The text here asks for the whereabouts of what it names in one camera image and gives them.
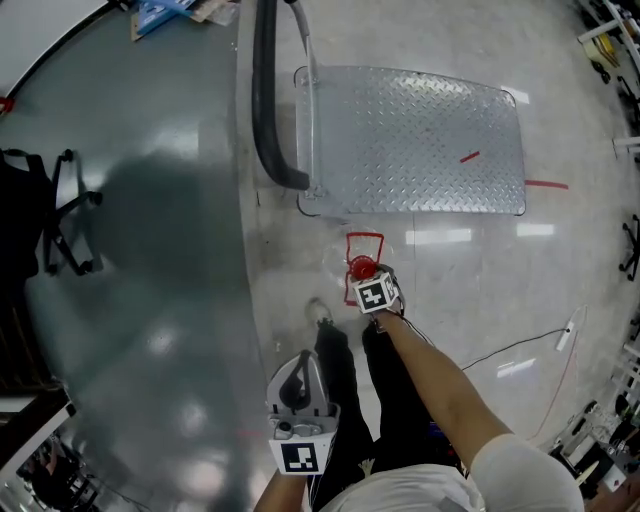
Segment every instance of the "blue object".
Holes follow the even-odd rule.
[[[137,34],[144,36],[177,15],[177,12],[158,5],[156,2],[140,2]]]
[[[153,0],[153,3],[166,7],[173,12],[182,14],[183,16],[191,16],[189,7],[191,7],[191,4],[195,1],[196,0]]]

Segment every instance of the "clutter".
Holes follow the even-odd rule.
[[[137,41],[178,15],[197,23],[210,21],[230,25],[237,17],[239,4],[229,0],[150,0],[139,2],[131,16],[131,40]]]

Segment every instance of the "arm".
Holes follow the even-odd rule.
[[[468,468],[480,449],[511,431],[489,410],[467,376],[387,311],[377,316],[391,337],[422,402]]]
[[[306,476],[281,475],[276,470],[254,512],[300,512]]]

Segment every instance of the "red object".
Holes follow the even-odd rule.
[[[11,112],[15,104],[15,100],[9,98],[0,98],[0,114]]]
[[[461,158],[460,159],[460,163],[463,164],[465,162],[468,162],[472,158],[477,157],[479,154],[480,154],[480,151],[476,151],[475,153],[471,153],[469,156],[465,156],[464,158]]]
[[[556,183],[555,181],[525,180],[524,184],[529,185],[530,187],[549,187],[569,190],[569,185],[565,185],[564,183]]]
[[[351,239],[354,237],[379,238],[378,253],[374,260],[371,256],[361,254],[351,259]],[[354,231],[347,233],[347,273],[344,276],[344,303],[347,306],[357,306],[355,300],[349,299],[349,276],[355,277],[358,281],[373,277],[376,273],[378,263],[380,263],[380,255],[382,254],[382,244],[384,243],[384,235],[381,233],[367,233],[366,231]]]

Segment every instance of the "tiled floor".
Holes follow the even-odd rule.
[[[640,211],[640,179],[633,162],[613,152],[611,138],[628,133],[615,79],[606,86],[592,70],[576,40],[585,28],[571,2],[307,0],[305,7],[322,63],[412,69],[519,91],[527,179],[569,189],[527,187],[522,217],[307,218],[294,192],[272,185],[259,168],[252,177],[248,166],[243,223],[267,373],[312,346],[303,311],[319,295],[350,334],[363,410],[377,434],[363,319],[342,304],[338,278],[345,230],[367,227],[386,237],[382,259],[397,271],[408,317],[460,364],[562,328],[576,313],[569,364],[574,338],[557,352],[556,334],[468,372],[515,432],[545,442],[602,390],[611,373],[603,354],[626,339],[638,302],[638,285],[617,268],[627,243],[621,224]],[[277,59],[281,141],[295,162],[292,75],[305,59],[294,18],[282,7]]]

